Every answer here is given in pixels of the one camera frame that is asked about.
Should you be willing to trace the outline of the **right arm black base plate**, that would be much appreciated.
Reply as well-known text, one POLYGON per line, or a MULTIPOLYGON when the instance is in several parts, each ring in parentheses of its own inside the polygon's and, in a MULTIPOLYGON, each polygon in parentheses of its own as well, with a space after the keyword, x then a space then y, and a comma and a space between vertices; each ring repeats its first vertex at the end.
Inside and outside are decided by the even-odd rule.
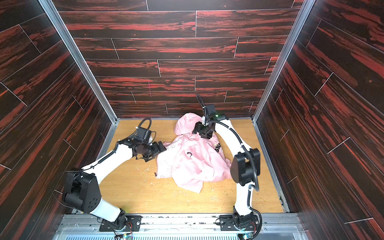
POLYGON ((235 216, 220 215, 215 224, 220 227, 221 231, 253 231, 259 229, 259 219, 255 215, 235 216))

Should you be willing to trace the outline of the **pink zip-up jacket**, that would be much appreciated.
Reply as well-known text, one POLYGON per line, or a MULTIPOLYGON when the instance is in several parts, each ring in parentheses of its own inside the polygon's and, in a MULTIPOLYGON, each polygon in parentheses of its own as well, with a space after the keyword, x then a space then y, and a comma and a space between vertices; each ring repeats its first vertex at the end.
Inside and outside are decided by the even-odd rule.
POLYGON ((221 182, 231 178, 231 161, 225 158, 216 135, 209 140, 193 134, 202 117, 187 113, 176 123, 177 137, 164 143, 166 151, 157 156, 156 178, 173 178, 185 190, 200 193, 204 182, 221 182))

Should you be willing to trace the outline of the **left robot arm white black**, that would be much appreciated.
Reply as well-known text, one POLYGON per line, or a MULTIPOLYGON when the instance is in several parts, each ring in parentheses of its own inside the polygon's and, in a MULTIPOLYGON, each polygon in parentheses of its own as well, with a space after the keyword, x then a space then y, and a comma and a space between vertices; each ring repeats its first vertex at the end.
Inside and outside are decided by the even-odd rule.
POLYGON ((162 142, 146 144, 120 140, 105 156, 78 171, 67 173, 62 200, 71 208, 103 219, 114 230, 123 231, 128 226, 126 212, 103 199, 100 183, 117 167, 137 155, 142 155, 142 159, 148 162, 165 151, 162 142))

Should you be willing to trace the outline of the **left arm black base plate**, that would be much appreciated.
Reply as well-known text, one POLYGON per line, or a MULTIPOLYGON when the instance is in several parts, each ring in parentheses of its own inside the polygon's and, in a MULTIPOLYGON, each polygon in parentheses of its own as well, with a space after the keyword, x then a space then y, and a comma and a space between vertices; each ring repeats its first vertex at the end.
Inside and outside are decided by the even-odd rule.
POLYGON ((102 220, 100 232, 138 232, 141 228, 142 216, 125 215, 114 222, 102 220))

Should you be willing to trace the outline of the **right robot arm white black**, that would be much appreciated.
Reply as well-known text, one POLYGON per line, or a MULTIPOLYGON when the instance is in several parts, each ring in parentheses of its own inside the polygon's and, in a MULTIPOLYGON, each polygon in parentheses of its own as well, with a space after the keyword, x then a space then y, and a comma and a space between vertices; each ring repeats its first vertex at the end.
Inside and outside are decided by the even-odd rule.
POLYGON ((262 229, 262 214, 252 207, 253 191, 259 191, 258 176, 261 172, 260 151, 252 149, 243 141, 225 114, 205 114, 202 120, 195 124, 193 134, 210 139, 213 133, 219 134, 230 149, 233 160, 230 174, 236 183, 236 202, 230 218, 219 218, 223 230, 234 228, 238 231, 250 232, 239 234, 240 240, 253 240, 262 229))

